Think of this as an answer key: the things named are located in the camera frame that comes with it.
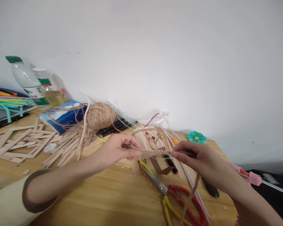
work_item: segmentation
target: scissors blade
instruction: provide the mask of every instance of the scissors blade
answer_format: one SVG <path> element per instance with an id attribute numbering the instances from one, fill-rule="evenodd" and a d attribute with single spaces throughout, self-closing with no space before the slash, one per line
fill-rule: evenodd
<path id="1" fill-rule="evenodd" d="M 143 167 L 143 169 L 145 170 L 145 172 L 148 174 L 148 176 L 151 178 L 151 180 L 153 181 L 153 183 L 156 185 L 156 187 L 158 188 L 158 190 L 160 190 L 160 192 L 166 196 L 168 193 L 168 187 L 165 186 L 158 178 L 157 176 L 155 176 L 154 174 L 150 174 L 150 172 Z"/>

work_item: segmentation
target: bottle label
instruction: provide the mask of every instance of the bottle label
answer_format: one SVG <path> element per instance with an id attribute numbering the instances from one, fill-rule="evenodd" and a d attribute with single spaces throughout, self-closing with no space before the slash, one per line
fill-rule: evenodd
<path id="1" fill-rule="evenodd" d="M 36 87 L 22 87 L 36 105 L 47 105 L 48 101 L 41 92 L 41 86 Z"/>
<path id="2" fill-rule="evenodd" d="M 47 78 L 38 78 L 42 86 L 51 86 L 49 79 Z"/>

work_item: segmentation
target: white wall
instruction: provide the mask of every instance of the white wall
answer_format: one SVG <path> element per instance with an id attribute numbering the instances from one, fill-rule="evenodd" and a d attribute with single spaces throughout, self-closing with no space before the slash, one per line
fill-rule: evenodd
<path id="1" fill-rule="evenodd" d="M 0 0 L 0 86 L 21 90 L 5 55 L 49 68 L 76 100 L 168 110 L 234 163 L 283 171 L 282 0 Z"/>

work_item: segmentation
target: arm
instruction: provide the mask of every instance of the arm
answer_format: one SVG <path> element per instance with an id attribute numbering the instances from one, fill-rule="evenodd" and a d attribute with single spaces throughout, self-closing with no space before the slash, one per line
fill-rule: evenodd
<path id="1" fill-rule="evenodd" d="M 4 188 L 0 189 L 0 225 L 29 225 L 73 183 L 99 173 L 123 158 L 131 160 L 139 156 L 138 151 L 129 148 L 131 144 L 141 148 L 133 136 L 128 135 L 126 139 L 125 134 L 115 134 L 87 158 L 53 171 L 36 171 L 6 187 L 3 186 L 6 183 L 1 183 Z"/>
<path id="2" fill-rule="evenodd" d="M 128 135 L 127 139 L 125 134 L 113 135 L 87 158 L 34 178 L 25 191 L 25 201 L 32 206 L 40 205 L 56 197 L 73 183 L 99 173 L 123 158 L 131 160 L 139 156 L 139 151 L 129 149 L 131 144 L 140 148 L 132 135 Z"/>
<path id="3" fill-rule="evenodd" d="M 195 152 L 197 158 L 192 159 L 178 152 L 182 150 Z M 227 193 L 243 225 L 283 225 L 283 220 L 268 202 L 207 144 L 182 141 L 174 148 L 172 156 Z"/>

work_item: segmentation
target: yellow liquid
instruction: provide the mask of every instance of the yellow liquid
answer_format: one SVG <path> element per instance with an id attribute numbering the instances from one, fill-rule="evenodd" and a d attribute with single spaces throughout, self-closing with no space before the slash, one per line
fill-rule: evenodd
<path id="1" fill-rule="evenodd" d="M 65 97 L 61 91 L 47 91 L 44 93 L 44 96 L 52 107 L 58 107 L 66 103 Z"/>

